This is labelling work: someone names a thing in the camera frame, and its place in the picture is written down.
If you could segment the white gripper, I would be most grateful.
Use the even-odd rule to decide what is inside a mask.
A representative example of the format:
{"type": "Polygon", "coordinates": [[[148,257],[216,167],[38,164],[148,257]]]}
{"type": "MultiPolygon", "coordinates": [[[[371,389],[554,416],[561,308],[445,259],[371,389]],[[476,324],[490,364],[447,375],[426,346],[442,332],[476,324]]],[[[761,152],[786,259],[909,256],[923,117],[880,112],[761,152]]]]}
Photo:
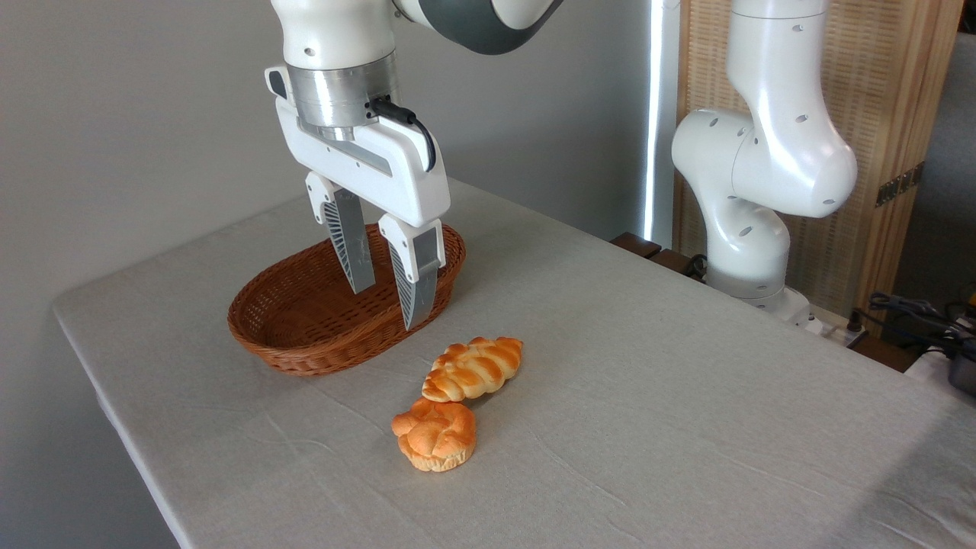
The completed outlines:
{"type": "Polygon", "coordinates": [[[437,271],[446,265],[438,218],[451,199],[442,162],[429,169],[422,132],[388,117],[356,127],[352,140],[313,134],[300,124],[285,66],[268,67],[265,83],[276,96],[288,149],[312,171],[304,184],[313,215],[327,228],[353,293],[375,284],[361,197],[387,213],[378,226],[388,242],[403,323],[408,331],[418,327],[430,316],[437,271]]]}

